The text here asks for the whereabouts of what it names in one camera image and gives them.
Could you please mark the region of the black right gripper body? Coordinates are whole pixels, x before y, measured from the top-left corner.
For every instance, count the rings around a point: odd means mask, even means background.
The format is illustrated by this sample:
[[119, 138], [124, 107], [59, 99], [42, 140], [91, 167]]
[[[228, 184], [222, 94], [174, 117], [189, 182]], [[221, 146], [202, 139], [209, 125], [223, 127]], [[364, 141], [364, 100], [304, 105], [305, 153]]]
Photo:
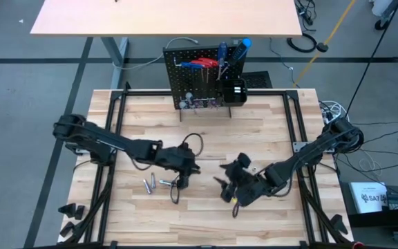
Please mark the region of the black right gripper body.
[[260, 174], [244, 172], [236, 177], [235, 182], [235, 196], [238, 199], [238, 204], [242, 207], [252, 204], [261, 196], [269, 195], [272, 189], [267, 179]]

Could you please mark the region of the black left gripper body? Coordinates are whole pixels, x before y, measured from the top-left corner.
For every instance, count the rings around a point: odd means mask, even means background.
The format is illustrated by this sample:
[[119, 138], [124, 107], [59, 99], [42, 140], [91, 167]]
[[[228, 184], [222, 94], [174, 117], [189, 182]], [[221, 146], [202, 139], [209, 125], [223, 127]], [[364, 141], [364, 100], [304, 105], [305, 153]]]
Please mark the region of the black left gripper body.
[[188, 147], [167, 147], [158, 149], [158, 166], [175, 172], [188, 172], [188, 166], [195, 163], [195, 154]]

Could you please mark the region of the blue T-handle hex key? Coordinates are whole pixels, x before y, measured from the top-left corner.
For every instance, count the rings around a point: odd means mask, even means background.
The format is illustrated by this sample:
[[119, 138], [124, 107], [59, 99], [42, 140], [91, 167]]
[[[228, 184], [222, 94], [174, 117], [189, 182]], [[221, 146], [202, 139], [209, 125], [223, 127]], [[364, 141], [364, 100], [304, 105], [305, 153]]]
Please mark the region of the blue T-handle hex key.
[[190, 69], [190, 71], [191, 71], [191, 82], [192, 83], [196, 83], [197, 82], [197, 80], [198, 80], [198, 77], [197, 77], [197, 72], [199, 71], [198, 69], [193, 69], [191, 66], [192, 66], [192, 64], [191, 64], [191, 62], [181, 62], [180, 63], [180, 66], [181, 67], [184, 67], [184, 68], [189, 68]]

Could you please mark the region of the black and blue large screwdriver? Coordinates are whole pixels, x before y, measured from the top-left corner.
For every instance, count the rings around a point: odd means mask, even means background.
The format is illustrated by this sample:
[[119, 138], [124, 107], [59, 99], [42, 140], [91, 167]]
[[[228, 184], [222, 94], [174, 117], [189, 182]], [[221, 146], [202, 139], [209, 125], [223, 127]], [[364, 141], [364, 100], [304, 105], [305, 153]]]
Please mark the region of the black and blue large screwdriver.
[[227, 65], [225, 71], [230, 66], [235, 66], [236, 62], [245, 56], [245, 54], [247, 53], [247, 51], [250, 49], [251, 46], [252, 46], [251, 39], [247, 38], [247, 37], [243, 38], [241, 40], [241, 42], [237, 45], [237, 47], [235, 47], [233, 53], [225, 60], [226, 62], [228, 62], [228, 65]]

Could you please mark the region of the blue clear handled screwdriver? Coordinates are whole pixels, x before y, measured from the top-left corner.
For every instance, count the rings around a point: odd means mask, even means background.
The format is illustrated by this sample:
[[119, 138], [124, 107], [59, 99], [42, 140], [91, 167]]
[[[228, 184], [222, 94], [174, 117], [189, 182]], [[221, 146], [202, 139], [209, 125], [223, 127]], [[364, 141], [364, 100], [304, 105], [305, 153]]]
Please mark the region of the blue clear handled screwdriver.
[[227, 56], [228, 45], [226, 42], [221, 42], [218, 47], [218, 77], [217, 80], [220, 79], [222, 73], [225, 71], [227, 67], [227, 63], [225, 61]]

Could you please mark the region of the black plastic pegboard bin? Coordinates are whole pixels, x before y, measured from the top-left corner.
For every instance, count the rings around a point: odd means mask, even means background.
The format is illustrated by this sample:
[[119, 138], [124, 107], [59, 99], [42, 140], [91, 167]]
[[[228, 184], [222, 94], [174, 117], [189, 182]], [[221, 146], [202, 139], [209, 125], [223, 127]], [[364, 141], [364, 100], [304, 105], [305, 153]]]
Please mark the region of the black plastic pegboard bin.
[[[240, 87], [242, 94], [235, 94], [234, 88]], [[226, 107], [241, 107], [247, 101], [247, 87], [244, 79], [222, 81], [222, 96]]]

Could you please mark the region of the black metal pegboard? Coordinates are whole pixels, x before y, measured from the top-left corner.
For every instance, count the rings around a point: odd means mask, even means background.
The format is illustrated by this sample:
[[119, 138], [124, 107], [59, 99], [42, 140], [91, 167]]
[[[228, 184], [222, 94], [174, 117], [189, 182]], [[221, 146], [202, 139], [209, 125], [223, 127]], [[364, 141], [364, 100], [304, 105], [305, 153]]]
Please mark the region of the black metal pegboard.
[[[235, 46], [229, 46], [227, 49], [226, 59], [233, 53]], [[173, 59], [178, 62], [190, 62], [191, 60], [199, 59], [201, 57], [218, 60], [217, 46], [199, 46], [189, 48], [165, 48], [163, 50], [164, 63], [169, 78], [173, 104], [180, 99], [186, 99], [187, 92], [193, 94], [194, 99], [208, 99], [215, 98], [223, 103], [223, 106], [218, 109], [232, 108], [226, 107], [222, 96], [222, 81], [232, 79], [243, 79], [241, 77], [243, 67], [245, 65], [246, 56], [236, 62], [235, 66], [230, 66], [222, 75], [220, 80], [218, 77], [218, 67], [209, 69], [209, 81], [207, 81], [207, 69], [204, 69], [204, 82], [201, 80], [200, 71], [198, 71], [198, 80], [196, 83], [191, 82], [191, 71], [189, 68], [175, 66]], [[179, 111], [192, 110], [194, 112], [200, 109], [177, 109]]]

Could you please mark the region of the black metal grate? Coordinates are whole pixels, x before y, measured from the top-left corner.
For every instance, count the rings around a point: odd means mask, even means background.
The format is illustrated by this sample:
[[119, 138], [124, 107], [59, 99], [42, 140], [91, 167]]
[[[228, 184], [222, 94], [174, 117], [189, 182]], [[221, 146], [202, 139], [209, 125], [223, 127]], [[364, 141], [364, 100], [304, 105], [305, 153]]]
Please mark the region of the black metal grate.
[[272, 89], [272, 82], [267, 71], [243, 73], [241, 77], [246, 81], [248, 89]]

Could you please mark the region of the white power strip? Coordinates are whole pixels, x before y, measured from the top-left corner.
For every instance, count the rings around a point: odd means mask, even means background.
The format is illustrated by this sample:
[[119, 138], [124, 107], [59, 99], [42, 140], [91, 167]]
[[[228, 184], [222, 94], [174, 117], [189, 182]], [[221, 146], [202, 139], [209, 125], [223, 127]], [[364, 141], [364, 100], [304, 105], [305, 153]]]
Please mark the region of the white power strip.
[[337, 118], [345, 118], [350, 121], [346, 109], [338, 102], [333, 100], [319, 101], [319, 108], [325, 125]]

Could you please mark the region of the white printed box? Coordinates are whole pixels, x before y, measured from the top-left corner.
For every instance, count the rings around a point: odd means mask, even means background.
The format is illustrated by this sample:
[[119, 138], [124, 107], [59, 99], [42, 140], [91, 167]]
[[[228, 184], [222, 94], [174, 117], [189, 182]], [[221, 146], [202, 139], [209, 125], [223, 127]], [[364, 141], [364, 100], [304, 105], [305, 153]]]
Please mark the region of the white printed box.
[[380, 212], [388, 207], [387, 188], [382, 182], [349, 183], [352, 198], [359, 214]]

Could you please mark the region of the light wooden desk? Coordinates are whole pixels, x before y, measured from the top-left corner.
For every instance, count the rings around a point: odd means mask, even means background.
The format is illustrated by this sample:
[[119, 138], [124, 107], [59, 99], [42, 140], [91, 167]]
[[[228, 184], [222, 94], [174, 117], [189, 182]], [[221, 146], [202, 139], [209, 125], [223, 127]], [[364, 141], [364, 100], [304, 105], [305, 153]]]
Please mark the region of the light wooden desk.
[[293, 0], [45, 0], [31, 34], [100, 37], [119, 87], [129, 37], [300, 37]]

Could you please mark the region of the black aluminium frame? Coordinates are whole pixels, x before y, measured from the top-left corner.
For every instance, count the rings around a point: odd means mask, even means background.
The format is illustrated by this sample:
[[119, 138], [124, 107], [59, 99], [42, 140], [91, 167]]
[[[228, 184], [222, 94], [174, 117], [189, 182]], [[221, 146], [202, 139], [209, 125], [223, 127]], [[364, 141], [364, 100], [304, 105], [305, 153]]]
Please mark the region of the black aluminium frame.
[[[179, 111], [167, 91], [132, 90], [122, 112], [121, 134], [131, 139], [162, 140], [167, 147], [186, 140], [198, 154], [200, 174], [173, 204], [169, 187], [159, 180], [175, 177], [160, 167], [143, 170], [129, 157], [117, 157], [104, 241], [120, 246], [297, 246], [307, 241], [299, 183], [275, 197], [261, 197], [231, 215], [232, 203], [220, 198], [214, 177], [224, 178], [219, 165], [239, 153], [258, 172], [292, 155], [294, 141], [314, 140], [322, 130], [319, 102], [313, 89], [292, 89], [283, 98], [280, 89], [255, 89], [241, 107]], [[147, 194], [143, 179], [156, 188]]]

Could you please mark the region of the chrome pegboard hook rail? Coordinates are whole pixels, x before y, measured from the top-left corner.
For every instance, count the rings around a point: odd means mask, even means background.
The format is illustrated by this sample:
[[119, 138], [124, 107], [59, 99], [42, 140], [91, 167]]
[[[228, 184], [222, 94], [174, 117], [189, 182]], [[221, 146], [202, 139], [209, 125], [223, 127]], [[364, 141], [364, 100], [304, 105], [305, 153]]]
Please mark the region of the chrome pegboard hook rail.
[[178, 62], [176, 59], [173, 59], [173, 63], [174, 63], [174, 65], [175, 66], [180, 66], [180, 63], [181, 62]]

